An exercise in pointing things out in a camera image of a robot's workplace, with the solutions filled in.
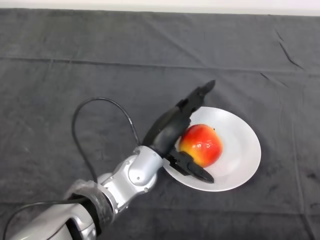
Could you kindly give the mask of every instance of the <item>cable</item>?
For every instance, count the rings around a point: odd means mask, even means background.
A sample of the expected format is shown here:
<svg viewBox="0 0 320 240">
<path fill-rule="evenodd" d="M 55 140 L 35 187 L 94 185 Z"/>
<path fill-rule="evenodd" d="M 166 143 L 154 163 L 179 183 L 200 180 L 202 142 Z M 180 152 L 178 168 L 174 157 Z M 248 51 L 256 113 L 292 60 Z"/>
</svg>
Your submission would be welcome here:
<svg viewBox="0 0 320 240">
<path fill-rule="evenodd" d="M 95 169 L 92 166 L 92 164 L 90 163 L 89 159 L 87 158 L 84 150 L 82 149 L 82 147 L 81 147 L 81 145 L 79 143 L 77 134 L 76 134 L 76 121 L 77 121 L 77 117 L 79 115 L 80 110 L 83 108 L 83 106 L 85 106 L 86 104 L 88 104 L 90 102 L 93 102 L 93 101 L 106 101 L 106 102 L 114 104 L 116 107 L 118 107 L 124 113 L 124 115 L 126 116 L 128 122 L 130 124 L 130 127 L 131 127 L 131 130 L 133 132 L 136 144 L 138 146 L 140 146 L 141 144 L 140 144 L 140 140 L 139 140 L 135 125 L 132 122 L 131 117 L 126 112 L 126 110 L 121 105 L 119 105 L 117 102 L 115 102 L 115 101 L 113 101 L 113 100 L 111 100 L 109 98 L 105 98 L 105 97 L 93 97 L 93 98 L 89 98 L 89 99 L 83 101 L 82 103 L 80 103 L 77 106 L 77 108 L 75 109 L 75 111 L 73 113 L 73 116 L 72 116 L 72 121 L 71 121 L 72 138 L 73 138 L 74 143 L 75 143 L 78 151 L 80 152 L 80 154 L 81 154 L 86 166 L 88 167 L 88 169 L 89 169 L 89 171 L 90 171 L 90 173 L 92 175 L 93 180 L 97 183 L 98 182 L 98 177 L 97 177 L 97 174 L 95 172 Z M 18 208 L 17 210 L 15 210 L 10 215 L 10 217 L 7 220 L 7 222 L 5 224 L 5 227 L 3 229 L 2 240 L 6 240 L 6 233 L 7 233 L 8 227 L 9 227 L 10 222 L 12 221 L 12 219 L 15 217 L 15 215 L 20 213 L 21 211 L 27 209 L 27 208 L 32 208 L 32 207 L 36 207 L 36 206 L 44 206 L 44 205 L 55 205 L 55 204 L 59 204 L 59 205 L 62 205 L 62 204 L 77 204 L 77 203 L 81 203 L 83 200 L 84 200 L 84 198 L 79 198 L 79 199 L 74 199 L 74 200 L 39 201 L 39 202 L 33 202 L 33 203 L 26 204 L 26 205 Z"/>
<path fill-rule="evenodd" d="M 29 204 L 26 204 L 22 207 L 19 207 L 17 210 L 15 210 L 10 215 L 8 221 L 6 222 L 5 227 L 3 229 L 2 240 L 6 240 L 6 233 L 7 233 L 8 227 L 9 227 L 12 219 L 15 217 L 16 214 L 20 213 L 21 211 L 23 211 L 25 209 L 36 207 L 36 206 L 43 206 L 43 205 L 78 204 L 78 203 L 81 203 L 83 200 L 84 200 L 83 198 L 79 198 L 79 199 L 75 199 L 75 200 L 39 201 L 39 202 L 29 203 Z"/>
<path fill-rule="evenodd" d="M 77 117 L 79 115 L 79 112 L 86 104 L 88 104 L 90 102 L 93 102 L 93 101 L 106 101 L 106 102 L 114 104 L 116 107 L 118 107 L 123 112 L 123 114 L 126 116 L 128 122 L 130 124 L 131 130 L 133 132 L 136 144 L 138 146 L 140 146 L 140 141 L 139 141 L 139 137 L 138 137 L 135 125 L 131 120 L 131 117 L 126 112 L 126 110 L 121 105 L 119 105 L 117 102 L 115 102 L 115 101 L 113 101 L 113 100 L 111 100 L 109 98 L 105 98 L 105 97 L 93 97 L 93 98 L 89 98 L 89 99 L 83 101 L 82 103 L 80 103 L 78 105 L 78 107 L 75 109 L 74 114 L 72 116 L 72 122 L 71 122 L 72 137 L 73 137 L 73 140 L 74 140 L 74 143 L 75 143 L 76 147 L 78 148 L 79 153 L 81 154 L 86 166 L 88 167 L 88 169 L 89 169 L 89 171 L 90 171 L 90 173 L 92 175 L 93 180 L 97 183 L 98 182 L 98 177 L 97 177 L 97 174 L 95 172 L 95 169 L 92 166 L 92 164 L 90 163 L 90 161 L 88 160 L 83 148 L 81 147 L 81 145 L 79 143 L 78 137 L 76 135 L 76 120 L 77 120 Z"/>
</svg>

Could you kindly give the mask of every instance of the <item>dark gray tablecloth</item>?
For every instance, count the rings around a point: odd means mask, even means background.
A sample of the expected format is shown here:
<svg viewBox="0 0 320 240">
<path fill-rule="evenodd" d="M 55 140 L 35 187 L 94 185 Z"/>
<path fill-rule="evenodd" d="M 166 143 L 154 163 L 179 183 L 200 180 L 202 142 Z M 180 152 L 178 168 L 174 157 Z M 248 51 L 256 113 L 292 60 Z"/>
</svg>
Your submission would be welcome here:
<svg viewBox="0 0 320 240">
<path fill-rule="evenodd" d="M 89 171 L 73 144 L 82 100 L 122 104 L 142 138 L 193 88 L 256 132 L 256 174 L 226 192 L 184 186 L 164 170 L 100 239 L 320 239 L 320 18 L 0 10 L 0 226 L 18 202 L 60 199 Z M 98 174 L 135 147 L 103 102 L 80 114 Z M 9 234 L 43 211 L 26 210 Z"/>
</svg>

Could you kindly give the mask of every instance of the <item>robotic arm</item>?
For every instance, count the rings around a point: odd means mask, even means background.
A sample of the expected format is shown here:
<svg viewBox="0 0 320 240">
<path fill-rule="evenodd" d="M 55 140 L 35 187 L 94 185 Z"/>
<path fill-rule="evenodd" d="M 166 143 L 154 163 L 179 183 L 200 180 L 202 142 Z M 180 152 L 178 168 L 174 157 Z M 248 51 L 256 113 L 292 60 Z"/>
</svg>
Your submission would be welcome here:
<svg viewBox="0 0 320 240">
<path fill-rule="evenodd" d="M 204 97 L 215 86 L 212 80 L 196 88 L 187 98 L 158 118 L 142 141 L 113 173 L 93 181 L 77 181 L 68 199 L 81 203 L 54 205 L 14 235 L 11 240 L 96 240 L 103 229 L 128 208 L 137 195 L 150 191 L 157 171 L 169 161 L 183 175 L 213 183 L 213 177 L 195 164 L 190 155 L 178 152 L 175 144 L 191 122 L 190 116 L 201 107 Z"/>
</svg>

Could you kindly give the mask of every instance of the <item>white plate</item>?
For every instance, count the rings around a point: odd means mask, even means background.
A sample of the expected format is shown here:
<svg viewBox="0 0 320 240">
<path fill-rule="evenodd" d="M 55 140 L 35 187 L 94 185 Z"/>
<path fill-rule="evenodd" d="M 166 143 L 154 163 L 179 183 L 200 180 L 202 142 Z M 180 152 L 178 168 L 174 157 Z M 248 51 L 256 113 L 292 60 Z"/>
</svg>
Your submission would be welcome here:
<svg viewBox="0 0 320 240">
<path fill-rule="evenodd" d="M 215 129 L 223 143 L 219 159 L 205 168 L 214 183 L 205 183 L 192 176 L 183 176 L 164 161 L 165 170 L 180 183 L 191 188 L 220 192 L 234 189 L 248 181 L 257 171 L 261 147 L 257 135 L 240 117 L 214 107 L 201 107 L 191 116 L 191 125 L 206 124 Z"/>
</svg>

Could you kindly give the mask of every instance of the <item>apple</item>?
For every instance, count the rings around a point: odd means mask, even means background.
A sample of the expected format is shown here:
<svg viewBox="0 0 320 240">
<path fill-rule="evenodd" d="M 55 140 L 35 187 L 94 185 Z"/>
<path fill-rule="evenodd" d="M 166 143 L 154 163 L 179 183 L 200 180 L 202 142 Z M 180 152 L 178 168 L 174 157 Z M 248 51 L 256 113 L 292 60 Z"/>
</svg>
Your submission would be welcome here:
<svg viewBox="0 0 320 240">
<path fill-rule="evenodd" d="M 215 163 L 223 148 L 216 131 L 205 124 L 189 127 L 179 143 L 179 151 L 189 154 L 193 161 L 203 168 Z"/>
</svg>

